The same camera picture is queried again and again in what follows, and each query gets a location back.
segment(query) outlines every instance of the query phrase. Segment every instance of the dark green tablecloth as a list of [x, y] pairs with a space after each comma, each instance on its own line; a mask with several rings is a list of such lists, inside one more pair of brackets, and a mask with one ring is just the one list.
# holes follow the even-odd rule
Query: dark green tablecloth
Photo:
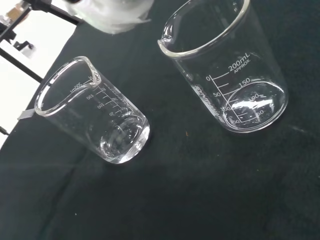
[[158, 49], [183, 2], [158, 0], [152, 22], [115, 36], [76, 28], [48, 76], [87, 56], [152, 139], [112, 165], [39, 116], [20, 120], [0, 151], [1, 240], [320, 239], [319, 1], [253, 2], [290, 99], [246, 135], [224, 130]]

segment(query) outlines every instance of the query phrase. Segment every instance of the clear glass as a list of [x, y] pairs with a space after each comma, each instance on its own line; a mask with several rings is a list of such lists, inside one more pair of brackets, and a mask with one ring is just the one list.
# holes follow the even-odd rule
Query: clear glass
[[34, 108], [114, 164], [137, 155], [150, 133], [147, 118], [85, 56], [66, 63], [45, 83]]
[[288, 104], [286, 82], [250, 0], [189, 0], [167, 21], [158, 44], [230, 131], [265, 128]]

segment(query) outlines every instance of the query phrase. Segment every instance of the beaker base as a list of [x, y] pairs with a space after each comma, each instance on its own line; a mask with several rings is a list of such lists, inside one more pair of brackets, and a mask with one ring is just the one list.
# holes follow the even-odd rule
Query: beaker base
[[[123, 164], [136, 156], [146, 144], [150, 134], [150, 125], [148, 120], [145, 118], [143, 123], [141, 120], [142, 119], [139, 117], [129, 118], [120, 126], [116, 126], [117, 129], [113, 134], [115, 137], [113, 140], [111, 140], [112, 138], [109, 138], [107, 141], [110, 145], [106, 144], [106, 142], [102, 145], [103, 155], [101, 157], [107, 162], [113, 164]], [[126, 141], [129, 136], [132, 137], [130, 144], [128, 145], [130, 148], [119, 151], [121, 150], [122, 144], [126, 145]]]
[[288, 93], [271, 81], [257, 80], [240, 88], [228, 99], [223, 116], [229, 130], [251, 133], [261, 130], [284, 112]]

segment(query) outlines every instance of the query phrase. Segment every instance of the empty beaker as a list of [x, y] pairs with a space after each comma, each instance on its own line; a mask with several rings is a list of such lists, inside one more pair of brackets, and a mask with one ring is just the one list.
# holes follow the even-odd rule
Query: empty beaker
[[85, 56], [44, 84], [35, 111], [114, 164], [137, 155], [150, 133], [147, 118]]
[[230, 131], [265, 128], [288, 104], [250, 0], [189, 0], [167, 21], [158, 44]]

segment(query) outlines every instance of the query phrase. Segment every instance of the black cloth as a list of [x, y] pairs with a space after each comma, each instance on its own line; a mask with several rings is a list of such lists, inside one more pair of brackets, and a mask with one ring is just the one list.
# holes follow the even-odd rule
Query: black cloth
[[320, 239], [320, 2], [253, 1], [290, 98], [243, 135], [157, 46], [183, 2], [155, 1], [151, 22], [119, 35], [76, 28], [47, 77], [87, 56], [146, 115], [151, 141], [112, 165], [44, 118], [20, 120], [0, 151], [1, 240]]

